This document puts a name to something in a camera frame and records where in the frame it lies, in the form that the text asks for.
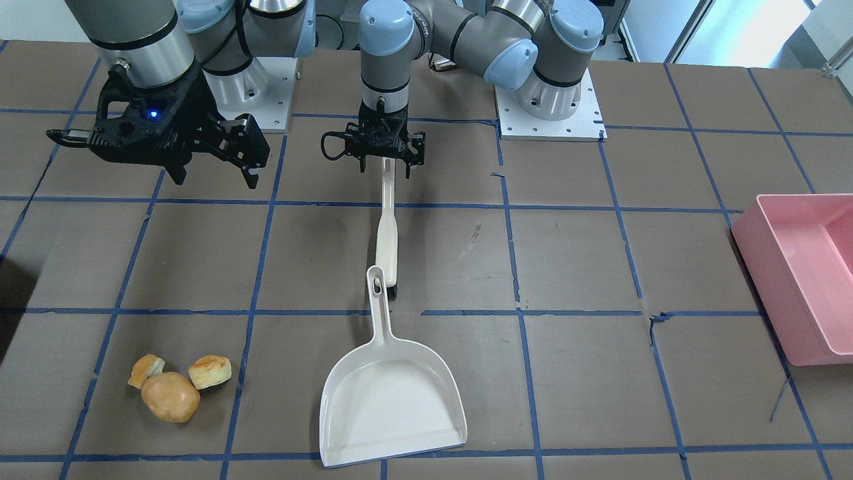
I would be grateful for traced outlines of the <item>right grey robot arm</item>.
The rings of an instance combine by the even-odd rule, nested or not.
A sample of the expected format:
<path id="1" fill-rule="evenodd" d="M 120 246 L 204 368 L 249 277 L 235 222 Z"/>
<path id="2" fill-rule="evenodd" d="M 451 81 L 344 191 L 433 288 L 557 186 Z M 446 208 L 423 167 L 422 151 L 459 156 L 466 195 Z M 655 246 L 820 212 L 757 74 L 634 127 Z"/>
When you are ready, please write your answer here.
<path id="1" fill-rule="evenodd" d="M 269 84 L 260 57 L 308 57 L 314 1 L 68 1 L 109 67 L 89 130 L 51 129 L 65 148 L 163 168 L 177 185 L 195 153 L 235 166 L 254 189 L 269 145 L 248 112 Z"/>

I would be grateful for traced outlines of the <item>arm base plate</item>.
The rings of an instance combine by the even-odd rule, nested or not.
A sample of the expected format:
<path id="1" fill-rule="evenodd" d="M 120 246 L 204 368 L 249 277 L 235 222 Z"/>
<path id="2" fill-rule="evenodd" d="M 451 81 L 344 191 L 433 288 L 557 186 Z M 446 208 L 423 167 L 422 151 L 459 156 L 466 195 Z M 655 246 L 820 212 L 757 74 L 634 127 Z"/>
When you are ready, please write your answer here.
<path id="1" fill-rule="evenodd" d="M 232 119 L 250 113 L 264 133 L 286 133 L 299 66 L 295 58 L 259 57 L 240 73 L 204 74 L 220 115 Z"/>
<path id="2" fill-rule="evenodd" d="M 516 91 L 494 88 L 494 97 L 503 139 L 598 142 L 608 137 L 589 69 L 573 86 L 544 84 L 533 74 Z"/>

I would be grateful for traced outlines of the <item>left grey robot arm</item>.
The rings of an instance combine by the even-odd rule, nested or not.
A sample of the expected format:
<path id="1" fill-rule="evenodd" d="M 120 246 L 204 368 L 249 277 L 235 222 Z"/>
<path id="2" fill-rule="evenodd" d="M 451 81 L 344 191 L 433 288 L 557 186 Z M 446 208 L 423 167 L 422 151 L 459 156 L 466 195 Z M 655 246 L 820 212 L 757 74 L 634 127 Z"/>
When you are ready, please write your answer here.
<path id="1" fill-rule="evenodd" d="M 409 133 L 415 60 L 441 55 L 514 95 L 525 113 L 564 121 L 578 109 L 582 77 L 605 33 L 590 1 L 494 1 L 485 15 L 454 1 L 368 1 L 359 11 L 363 99 L 341 156 L 365 170 L 369 156 L 420 166 L 424 133 Z"/>

